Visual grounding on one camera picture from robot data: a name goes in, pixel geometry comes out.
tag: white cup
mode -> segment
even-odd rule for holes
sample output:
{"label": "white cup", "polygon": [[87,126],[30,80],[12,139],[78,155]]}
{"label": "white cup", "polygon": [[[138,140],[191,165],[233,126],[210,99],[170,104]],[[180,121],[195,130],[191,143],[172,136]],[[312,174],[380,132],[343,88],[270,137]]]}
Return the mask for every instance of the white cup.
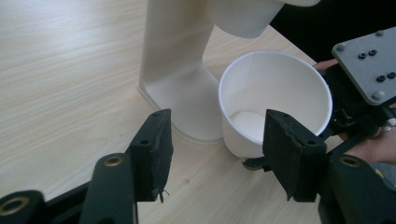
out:
{"label": "white cup", "polygon": [[330,90],[309,63],[277,51],[248,53],[219,84],[224,142],[240,158],[262,157],[266,109],[290,114],[315,135],[332,115]]}

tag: light wood surface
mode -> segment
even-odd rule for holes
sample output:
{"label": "light wood surface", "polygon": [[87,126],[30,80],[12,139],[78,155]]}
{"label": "light wood surface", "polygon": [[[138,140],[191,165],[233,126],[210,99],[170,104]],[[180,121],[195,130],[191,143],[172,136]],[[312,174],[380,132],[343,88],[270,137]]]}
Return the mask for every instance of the light wood surface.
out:
{"label": "light wood surface", "polygon": [[[146,3],[0,2],[0,197],[38,189],[49,200],[89,181],[101,157],[125,151],[154,111],[136,88]],[[204,59],[220,78],[255,49],[314,63],[271,27],[255,39],[216,28]],[[223,143],[175,134],[173,143],[169,196],[139,203],[140,223],[319,223],[316,203],[287,202],[272,173],[244,169]]]}

